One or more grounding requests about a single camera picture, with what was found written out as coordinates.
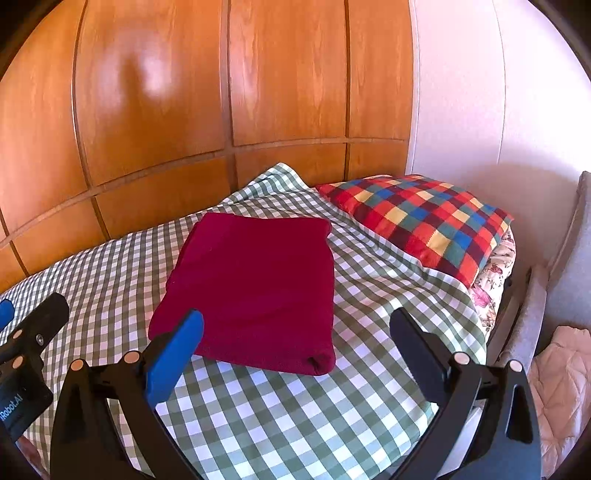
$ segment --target plaid pillowcase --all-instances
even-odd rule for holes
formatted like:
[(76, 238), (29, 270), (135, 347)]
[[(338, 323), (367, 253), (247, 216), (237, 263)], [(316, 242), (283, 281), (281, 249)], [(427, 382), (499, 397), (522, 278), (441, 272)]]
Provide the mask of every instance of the plaid pillowcase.
[(470, 287), (513, 217), (421, 175), (325, 184), (318, 192), (359, 223)]

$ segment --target floral pillowcase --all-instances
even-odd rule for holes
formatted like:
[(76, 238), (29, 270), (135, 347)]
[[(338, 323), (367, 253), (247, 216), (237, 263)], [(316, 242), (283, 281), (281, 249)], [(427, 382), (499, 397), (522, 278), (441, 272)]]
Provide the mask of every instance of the floral pillowcase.
[(487, 336), (495, 326), (505, 280), (511, 275), (514, 264), (515, 240), (509, 227), (468, 289)]

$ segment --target wooden headboard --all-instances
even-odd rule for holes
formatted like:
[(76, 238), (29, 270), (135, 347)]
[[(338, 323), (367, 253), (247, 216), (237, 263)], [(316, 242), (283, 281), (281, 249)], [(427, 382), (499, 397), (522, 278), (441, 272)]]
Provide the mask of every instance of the wooden headboard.
[(0, 80), (0, 291), (282, 161), (404, 173), (407, 0), (63, 0)]

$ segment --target red folded towel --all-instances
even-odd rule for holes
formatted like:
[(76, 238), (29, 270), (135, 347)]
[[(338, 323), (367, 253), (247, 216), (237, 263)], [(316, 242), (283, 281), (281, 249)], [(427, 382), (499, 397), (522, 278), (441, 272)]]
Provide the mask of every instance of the red folded towel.
[(207, 213), (166, 283), (148, 337), (203, 314), (196, 355), (280, 372), (324, 375), (332, 344), (335, 271), (320, 218)]

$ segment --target mattress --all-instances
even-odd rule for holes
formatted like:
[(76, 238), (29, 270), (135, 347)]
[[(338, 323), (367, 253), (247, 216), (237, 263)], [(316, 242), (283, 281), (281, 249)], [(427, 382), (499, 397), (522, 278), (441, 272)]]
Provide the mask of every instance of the mattress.
[[(183, 453), (209, 480), (373, 478), (418, 441), (433, 418), (388, 335), (404, 306), (450, 351), (484, 363), (485, 335), (466, 288), (358, 224), (279, 164), (207, 211), (260, 218), (318, 216), (332, 223), (336, 367), (321, 377), (283, 374), (193, 356), (157, 412)], [(113, 363), (144, 349), (147, 326), (191, 227), (204, 212), (129, 234), (54, 264), (3, 294), (12, 328), (51, 292), (70, 321), (43, 352), (56, 394), (69, 363)], [(49, 461), (57, 401), (27, 436)], [(132, 464), (148, 471), (117, 402), (115, 424)]]

